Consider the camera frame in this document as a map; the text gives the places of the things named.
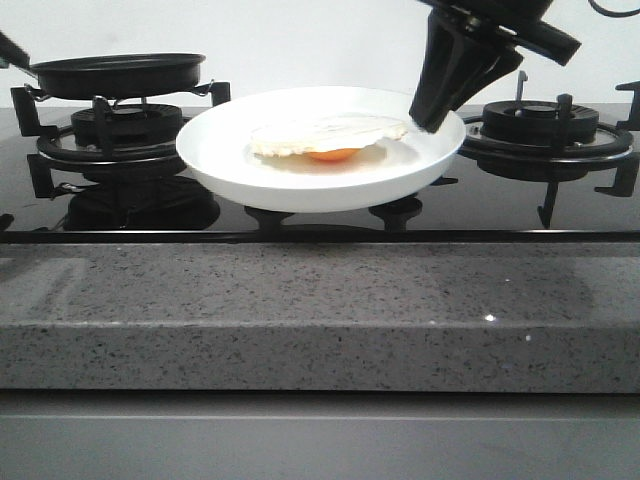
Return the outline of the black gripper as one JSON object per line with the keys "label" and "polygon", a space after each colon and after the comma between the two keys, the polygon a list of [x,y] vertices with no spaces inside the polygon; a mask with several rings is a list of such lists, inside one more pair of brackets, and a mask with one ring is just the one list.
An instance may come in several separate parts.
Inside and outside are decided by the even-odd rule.
{"label": "black gripper", "polygon": [[429,133],[440,128],[450,111],[458,110],[484,88],[515,71],[523,61],[523,56],[509,47],[478,73],[479,44],[465,32],[465,18],[488,23],[507,35],[513,44],[562,66],[581,46],[577,39],[543,20],[551,1],[424,1],[424,4],[434,11],[448,11],[432,12],[428,17],[425,59],[409,109],[414,123]]}

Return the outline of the black gripper finger holding pan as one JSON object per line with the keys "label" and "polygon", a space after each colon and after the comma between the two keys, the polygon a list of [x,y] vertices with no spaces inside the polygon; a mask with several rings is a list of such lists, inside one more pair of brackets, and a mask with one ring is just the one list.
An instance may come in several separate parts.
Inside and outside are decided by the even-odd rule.
{"label": "black gripper finger holding pan", "polygon": [[0,32],[0,57],[2,68],[8,68],[10,65],[18,68],[30,67],[29,54],[3,32]]}

